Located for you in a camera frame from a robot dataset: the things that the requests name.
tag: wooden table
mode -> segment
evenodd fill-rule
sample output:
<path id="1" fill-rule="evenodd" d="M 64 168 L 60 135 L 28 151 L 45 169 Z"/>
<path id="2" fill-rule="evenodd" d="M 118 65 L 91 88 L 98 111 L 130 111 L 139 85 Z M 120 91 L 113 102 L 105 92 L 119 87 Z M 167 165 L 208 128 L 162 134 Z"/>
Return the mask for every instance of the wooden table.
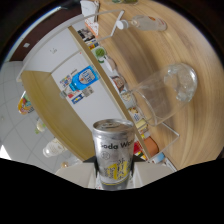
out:
<path id="1" fill-rule="evenodd" d="M 100 11 L 118 8 L 125 10 L 122 19 L 149 15 L 168 25 L 164 32 L 116 29 L 112 38 L 100 42 L 130 88 L 172 63 L 186 63 L 198 76 L 193 100 L 166 121 L 180 138 L 165 154 L 177 169 L 216 159 L 224 146 L 224 75 L 210 43 L 187 19 L 162 4 L 140 0 L 135 6 L 106 5 L 100 1 Z M 98 17 L 99 37 L 110 34 L 116 17 Z"/>

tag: aluminum can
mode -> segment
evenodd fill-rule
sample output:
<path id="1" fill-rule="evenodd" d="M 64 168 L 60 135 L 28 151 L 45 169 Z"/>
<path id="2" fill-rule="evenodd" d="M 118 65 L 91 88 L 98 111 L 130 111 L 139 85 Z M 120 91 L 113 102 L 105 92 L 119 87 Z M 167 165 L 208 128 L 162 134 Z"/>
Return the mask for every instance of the aluminum can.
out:
<path id="1" fill-rule="evenodd" d="M 109 191 L 126 189 L 134 151 L 133 122 L 101 120 L 93 124 L 92 134 L 102 188 Z"/>

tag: wooden surface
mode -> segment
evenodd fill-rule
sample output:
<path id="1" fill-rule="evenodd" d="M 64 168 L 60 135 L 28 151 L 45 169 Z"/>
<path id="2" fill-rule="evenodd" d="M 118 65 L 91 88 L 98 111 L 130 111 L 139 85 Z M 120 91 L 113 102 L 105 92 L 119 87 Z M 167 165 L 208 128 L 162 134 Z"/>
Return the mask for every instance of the wooden surface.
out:
<path id="1" fill-rule="evenodd" d="M 92 133 L 67 100 L 48 72 L 24 71 L 23 86 L 39 117 L 61 143 L 80 160 L 95 155 Z"/>
<path id="2" fill-rule="evenodd" d="M 149 15 L 163 19 L 164 32 L 116 29 L 100 44 L 114 59 L 118 71 L 132 88 L 160 68 L 183 62 L 194 68 L 198 88 L 193 100 L 166 123 L 180 134 L 166 152 L 177 169 L 211 161 L 224 146 L 224 74 L 216 53 L 206 38 L 189 21 L 166 6 L 140 0 L 136 6 L 106 5 L 100 11 L 122 8 L 122 19 Z M 98 17 L 99 36 L 110 34 L 118 14 Z"/>

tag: can top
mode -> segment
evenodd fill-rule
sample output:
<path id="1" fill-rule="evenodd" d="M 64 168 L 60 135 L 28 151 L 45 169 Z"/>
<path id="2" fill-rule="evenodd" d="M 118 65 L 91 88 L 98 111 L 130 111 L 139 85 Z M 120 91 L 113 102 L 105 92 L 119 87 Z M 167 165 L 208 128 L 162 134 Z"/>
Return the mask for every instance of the can top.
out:
<path id="1" fill-rule="evenodd" d="M 131 131 L 133 126 L 133 122 L 124 119 L 106 119 L 93 124 L 96 131 L 112 134 Z"/>

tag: cup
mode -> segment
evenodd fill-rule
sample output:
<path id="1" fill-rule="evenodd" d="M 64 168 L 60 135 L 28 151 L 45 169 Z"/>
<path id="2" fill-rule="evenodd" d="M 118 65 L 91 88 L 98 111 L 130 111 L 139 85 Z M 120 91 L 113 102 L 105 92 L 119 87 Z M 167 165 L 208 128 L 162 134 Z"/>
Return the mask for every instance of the cup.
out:
<path id="1" fill-rule="evenodd" d="M 92 52 L 98 61 L 100 58 L 104 57 L 107 54 L 105 48 L 101 47 L 101 46 L 93 48 Z"/>
<path id="2" fill-rule="evenodd" d="M 157 126 L 191 101 L 197 89 L 197 75 L 184 63 L 168 65 L 150 75 L 129 93 L 136 99 L 147 123 Z"/>

